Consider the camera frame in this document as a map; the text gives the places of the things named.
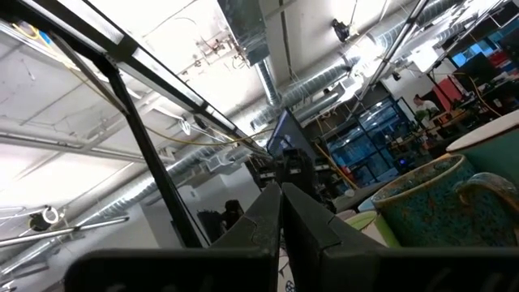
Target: teal mug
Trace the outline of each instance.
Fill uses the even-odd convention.
[[[417,168],[372,200],[403,247],[517,246],[517,189],[496,174],[476,174],[462,155]]]
[[[447,147],[465,155],[477,171],[498,174],[519,186],[519,110],[471,131]]]

